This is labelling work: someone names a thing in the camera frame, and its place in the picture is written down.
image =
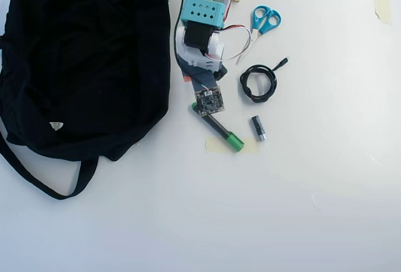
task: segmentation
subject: bag handle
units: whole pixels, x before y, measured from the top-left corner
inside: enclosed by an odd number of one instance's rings
[[[50,187],[39,181],[37,178],[33,177],[33,175],[29,173],[27,169],[25,169],[24,165],[15,156],[14,152],[9,148],[8,144],[6,143],[1,134],[0,134],[0,153],[22,178],[24,178],[26,181],[36,186],[45,194],[57,200],[69,199],[71,197],[75,197],[78,194],[80,194],[91,181],[93,175],[95,174],[99,161],[99,158],[96,158],[93,160],[86,160],[81,162],[80,174],[78,176],[78,181],[76,183],[75,190],[73,191],[72,194],[64,196],[52,190]]]

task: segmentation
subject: blue scissors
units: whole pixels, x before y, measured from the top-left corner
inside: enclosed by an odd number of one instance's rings
[[[258,12],[262,12],[262,16],[258,17]],[[272,24],[270,19],[274,18],[276,20],[276,24]],[[261,36],[266,34],[268,31],[277,28],[281,24],[281,16],[280,14],[270,9],[267,6],[258,6],[253,11],[253,28],[252,28],[252,39],[251,45],[249,46],[248,50],[251,49],[252,44],[259,38],[259,33]],[[237,64],[241,60],[241,58],[245,55],[244,53],[242,56],[239,57]]]

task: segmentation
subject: battery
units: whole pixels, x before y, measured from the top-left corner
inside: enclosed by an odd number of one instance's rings
[[[252,122],[256,128],[256,132],[258,133],[260,139],[262,142],[268,139],[268,135],[266,134],[266,131],[264,131],[261,119],[259,118],[259,115],[256,115],[255,117],[252,118]]]

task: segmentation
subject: circuit board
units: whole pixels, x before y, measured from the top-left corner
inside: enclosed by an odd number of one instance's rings
[[[195,97],[199,106],[199,115],[202,117],[224,111],[220,87],[195,92]]]

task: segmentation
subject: green marker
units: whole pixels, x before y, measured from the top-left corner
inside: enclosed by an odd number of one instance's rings
[[[198,104],[193,103],[192,104],[192,109],[196,112],[196,114],[199,114],[199,107]],[[244,142],[242,142],[241,139],[239,139],[237,137],[237,135],[235,135],[232,132],[227,131],[226,128],[224,128],[212,115],[205,115],[204,117],[202,117],[210,126],[212,126],[212,128],[221,135],[222,138],[224,138],[224,140],[226,142],[228,142],[231,147],[234,148],[235,151],[239,152],[241,151],[245,144]]]

